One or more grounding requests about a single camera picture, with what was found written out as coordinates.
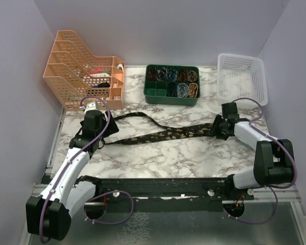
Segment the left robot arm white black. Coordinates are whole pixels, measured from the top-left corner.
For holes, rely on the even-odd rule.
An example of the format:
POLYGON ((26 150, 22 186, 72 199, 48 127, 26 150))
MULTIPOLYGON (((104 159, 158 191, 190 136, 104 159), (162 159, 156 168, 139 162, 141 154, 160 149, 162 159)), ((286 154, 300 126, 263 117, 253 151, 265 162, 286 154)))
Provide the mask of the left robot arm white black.
POLYGON ((87 200, 95 202, 102 197, 100 186, 87 180, 77 183, 77 178, 98 150, 99 143, 118 131, 110 111, 85 110, 81 128, 71 139, 58 172, 37 197, 29 197, 26 202, 30 234, 39 235, 42 243, 63 240, 74 214, 87 200))

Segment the black floral necktie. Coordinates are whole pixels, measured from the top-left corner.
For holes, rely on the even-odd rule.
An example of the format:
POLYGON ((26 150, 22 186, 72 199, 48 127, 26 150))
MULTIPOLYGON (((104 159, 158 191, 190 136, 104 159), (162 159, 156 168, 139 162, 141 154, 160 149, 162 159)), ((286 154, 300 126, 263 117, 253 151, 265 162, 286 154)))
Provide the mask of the black floral necktie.
POLYGON ((153 118, 148 116, 143 112, 132 112, 127 113, 125 115, 121 115, 115 117, 115 121, 127 118, 127 117, 146 117, 156 126, 164 129, 161 132, 135 136, 132 138, 121 139, 115 142, 108 142, 106 143, 103 139, 101 140, 103 145, 113 145, 113 144, 120 144, 120 145, 137 145, 137 144, 147 144, 147 143, 155 143, 160 141, 169 141, 169 140, 176 140, 176 139, 186 139, 186 138, 196 138, 196 137, 214 137, 211 133, 212 124, 205 123, 193 126, 185 126, 180 128, 174 128, 169 126, 163 126, 156 122, 153 118))

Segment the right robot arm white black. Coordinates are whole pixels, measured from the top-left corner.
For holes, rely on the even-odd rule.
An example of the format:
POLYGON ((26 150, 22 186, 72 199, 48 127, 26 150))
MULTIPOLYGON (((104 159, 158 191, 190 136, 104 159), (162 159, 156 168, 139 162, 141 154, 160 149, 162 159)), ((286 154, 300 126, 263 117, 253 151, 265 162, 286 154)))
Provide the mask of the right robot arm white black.
POLYGON ((235 200, 247 188, 291 187, 297 179, 292 142, 274 138, 241 118, 235 102, 222 104, 221 108, 222 114, 216 116, 211 127, 212 136, 222 140, 236 137, 255 151, 252 169, 232 175, 232 182, 224 187, 225 196, 235 200))

